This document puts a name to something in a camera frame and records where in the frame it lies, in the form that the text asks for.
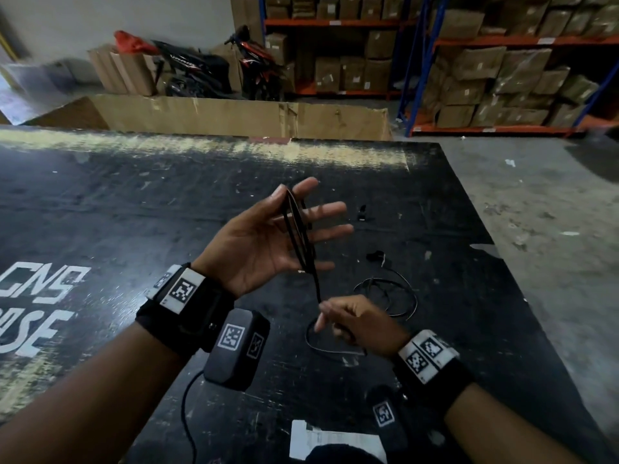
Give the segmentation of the person's left hand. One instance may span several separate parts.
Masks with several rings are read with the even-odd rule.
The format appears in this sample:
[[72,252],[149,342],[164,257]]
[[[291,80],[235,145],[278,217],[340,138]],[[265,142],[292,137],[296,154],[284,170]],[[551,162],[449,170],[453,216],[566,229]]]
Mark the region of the person's left hand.
[[[292,193],[305,198],[318,185],[318,179],[306,178],[294,185]],[[191,262],[193,270],[218,281],[236,298],[260,288],[280,273],[303,270],[291,253],[293,243],[282,212],[269,223],[244,223],[242,213],[229,220]],[[308,237],[315,244],[353,232],[351,224],[344,224],[312,230]]]

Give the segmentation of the person's right hand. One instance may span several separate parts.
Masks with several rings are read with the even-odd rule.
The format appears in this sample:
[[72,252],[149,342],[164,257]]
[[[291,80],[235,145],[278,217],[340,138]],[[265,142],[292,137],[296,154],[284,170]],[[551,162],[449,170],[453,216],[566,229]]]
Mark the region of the person's right hand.
[[357,342],[349,344],[386,359],[394,357],[411,341],[412,334],[367,297],[354,296],[357,296],[357,318],[351,330]]

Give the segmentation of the person's left forearm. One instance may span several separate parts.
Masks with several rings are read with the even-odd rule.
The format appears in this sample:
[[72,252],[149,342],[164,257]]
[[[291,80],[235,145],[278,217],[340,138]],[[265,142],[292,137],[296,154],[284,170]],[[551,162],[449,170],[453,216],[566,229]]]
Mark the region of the person's left forearm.
[[131,324],[0,427],[0,464],[118,464],[188,361]]

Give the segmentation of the person's right forearm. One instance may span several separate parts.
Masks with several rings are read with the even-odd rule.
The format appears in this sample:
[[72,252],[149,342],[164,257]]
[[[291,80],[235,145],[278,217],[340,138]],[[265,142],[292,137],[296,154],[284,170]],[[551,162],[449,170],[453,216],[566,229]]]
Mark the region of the person's right forearm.
[[474,464],[585,464],[476,383],[448,409],[445,423]]

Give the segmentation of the large flat cardboard box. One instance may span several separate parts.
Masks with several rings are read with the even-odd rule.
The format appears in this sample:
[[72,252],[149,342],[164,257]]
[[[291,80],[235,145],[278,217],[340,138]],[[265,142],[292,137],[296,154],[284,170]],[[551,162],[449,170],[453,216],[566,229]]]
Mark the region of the large flat cardboard box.
[[96,94],[24,125],[276,140],[392,141],[386,109],[305,102]]

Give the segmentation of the black right wrist band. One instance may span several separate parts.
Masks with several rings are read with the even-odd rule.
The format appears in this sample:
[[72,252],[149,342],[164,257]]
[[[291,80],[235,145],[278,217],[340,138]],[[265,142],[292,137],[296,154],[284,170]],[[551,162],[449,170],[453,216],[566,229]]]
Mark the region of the black right wrist band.
[[442,418],[475,382],[457,350],[429,329],[412,335],[391,363],[400,384]]

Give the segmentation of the black wrist band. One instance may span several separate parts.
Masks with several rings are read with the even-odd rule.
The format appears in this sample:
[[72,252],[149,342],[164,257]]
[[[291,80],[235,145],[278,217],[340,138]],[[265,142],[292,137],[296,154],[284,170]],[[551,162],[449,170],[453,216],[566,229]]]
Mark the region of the black wrist band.
[[135,321],[183,359],[211,352],[236,297],[218,281],[191,268],[172,265],[146,291]]
[[442,418],[475,382],[457,350],[429,329],[412,335],[391,363],[400,384]]

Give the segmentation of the white paper sheet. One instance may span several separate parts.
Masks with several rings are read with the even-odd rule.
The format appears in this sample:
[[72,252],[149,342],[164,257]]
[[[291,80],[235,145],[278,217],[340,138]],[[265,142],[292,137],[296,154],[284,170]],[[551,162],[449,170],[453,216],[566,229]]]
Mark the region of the white paper sheet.
[[382,464],[388,464],[381,439],[376,434],[322,430],[304,420],[293,420],[290,431],[289,457],[305,461],[314,448],[324,445],[348,445],[363,450]]

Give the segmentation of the black left wrist band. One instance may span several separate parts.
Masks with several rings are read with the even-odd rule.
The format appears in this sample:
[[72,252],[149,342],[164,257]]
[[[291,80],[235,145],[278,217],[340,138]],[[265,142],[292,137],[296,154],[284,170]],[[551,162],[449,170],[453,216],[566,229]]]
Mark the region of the black left wrist band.
[[183,359],[211,352],[236,297],[218,281],[191,268],[172,265],[146,291],[135,321]]

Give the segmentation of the red and black motorcycle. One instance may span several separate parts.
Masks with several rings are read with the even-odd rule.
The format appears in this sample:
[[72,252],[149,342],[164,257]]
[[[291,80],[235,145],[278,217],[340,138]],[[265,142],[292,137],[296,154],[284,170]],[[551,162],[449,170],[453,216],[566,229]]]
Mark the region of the red and black motorcycle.
[[263,46],[251,39],[246,24],[237,28],[225,44],[232,44],[239,50],[244,98],[253,101],[283,100],[283,69]]

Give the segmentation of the black scooter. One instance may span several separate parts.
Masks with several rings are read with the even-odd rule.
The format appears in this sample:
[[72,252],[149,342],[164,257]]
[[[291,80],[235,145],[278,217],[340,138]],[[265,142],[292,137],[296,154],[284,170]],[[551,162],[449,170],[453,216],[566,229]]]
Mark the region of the black scooter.
[[192,49],[154,40],[161,60],[157,65],[155,82],[170,66],[172,76],[164,80],[164,95],[183,98],[235,99],[229,81],[230,65],[220,55],[198,53]]

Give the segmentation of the tall leaning cardboard boxes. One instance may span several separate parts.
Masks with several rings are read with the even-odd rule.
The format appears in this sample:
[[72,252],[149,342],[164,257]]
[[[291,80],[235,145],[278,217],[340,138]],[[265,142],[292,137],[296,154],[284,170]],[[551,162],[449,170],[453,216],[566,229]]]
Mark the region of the tall leaning cardboard boxes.
[[144,97],[157,95],[154,78],[142,53],[120,53],[111,44],[87,53],[105,92]]

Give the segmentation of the red bag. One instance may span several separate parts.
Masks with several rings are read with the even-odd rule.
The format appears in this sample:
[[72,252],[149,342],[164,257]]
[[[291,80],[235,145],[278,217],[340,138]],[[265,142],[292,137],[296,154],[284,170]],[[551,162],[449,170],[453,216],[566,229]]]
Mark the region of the red bag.
[[118,53],[125,54],[146,54],[146,55],[159,55],[159,49],[147,42],[143,38],[130,34],[123,30],[117,30],[114,32],[114,40],[116,50]]

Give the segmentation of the stacked cardboard boxes by wall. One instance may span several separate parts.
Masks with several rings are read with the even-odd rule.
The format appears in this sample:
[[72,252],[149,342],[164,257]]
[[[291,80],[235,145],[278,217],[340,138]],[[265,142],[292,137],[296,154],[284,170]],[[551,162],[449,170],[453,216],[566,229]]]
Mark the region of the stacked cardboard boxes by wall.
[[250,38],[264,46],[264,31],[260,14],[260,0],[230,0],[235,29],[246,25]]

